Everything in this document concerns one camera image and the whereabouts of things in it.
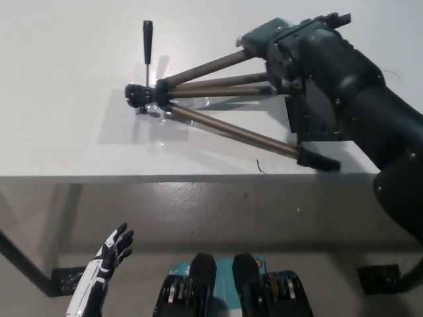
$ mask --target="metal bracket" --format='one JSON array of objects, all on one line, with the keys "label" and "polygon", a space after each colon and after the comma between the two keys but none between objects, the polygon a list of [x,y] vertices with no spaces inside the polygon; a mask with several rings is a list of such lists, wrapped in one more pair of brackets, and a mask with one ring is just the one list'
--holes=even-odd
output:
[{"label": "metal bracket", "polygon": [[60,291],[60,296],[73,295],[84,274],[85,266],[53,269],[52,283]]},{"label": "metal bracket", "polygon": [[297,143],[310,141],[350,141],[340,127],[330,127],[308,107],[304,96],[285,97],[291,132],[297,134]]}]

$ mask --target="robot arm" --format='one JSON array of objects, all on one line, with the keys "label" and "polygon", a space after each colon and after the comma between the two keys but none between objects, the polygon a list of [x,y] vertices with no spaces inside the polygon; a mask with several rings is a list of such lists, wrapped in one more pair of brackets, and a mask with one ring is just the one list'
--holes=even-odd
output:
[{"label": "robot arm", "polygon": [[101,317],[107,286],[114,270],[131,255],[132,230],[123,234],[127,224],[117,228],[88,263],[66,312],[67,317]]}]

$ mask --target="white table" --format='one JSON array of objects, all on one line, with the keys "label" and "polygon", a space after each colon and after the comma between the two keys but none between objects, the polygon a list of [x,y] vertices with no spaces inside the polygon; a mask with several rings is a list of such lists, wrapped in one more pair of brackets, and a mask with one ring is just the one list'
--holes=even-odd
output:
[{"label": "white table", "polygon": [[[131,81],[145,82],[145,19],[154,22],[154,83],[237,51],[238,36],[274,17],[297,23],[334,11],[352,13],[353,23],[341,33],[386,71],[397,94],[423,110],[418,1],[4,1],[0,182],[254,180],[262,176],[256,160],[272,176],[263,179],[313,177],[314,170],[294,160],[163,114],[135,116],[123,90]],[[206,78],[263,70],[256,59]],[[282,100],[204,112],[293,143]],[[317,147],[342,161],[343,174],[377,172],[352,143]]]}]

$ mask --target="table leg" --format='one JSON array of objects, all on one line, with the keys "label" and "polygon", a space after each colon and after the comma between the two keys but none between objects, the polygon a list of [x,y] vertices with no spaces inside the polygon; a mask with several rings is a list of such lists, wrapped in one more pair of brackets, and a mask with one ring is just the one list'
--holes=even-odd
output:
[{"label": "table leg", "polygon": [[85,267],[53,269],[49,278],[1,231],[0,253],[48,297],[72,295],[85,270]]}]

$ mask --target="black handle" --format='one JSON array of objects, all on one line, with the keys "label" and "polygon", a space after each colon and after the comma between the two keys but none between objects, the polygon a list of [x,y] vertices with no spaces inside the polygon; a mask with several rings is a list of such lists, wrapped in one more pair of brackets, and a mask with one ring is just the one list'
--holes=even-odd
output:
[{"label": "black handle", "polygon": [[147,65],[151,64],[151,44],[153,42],[153,22],[144,21],[144,62]]}]

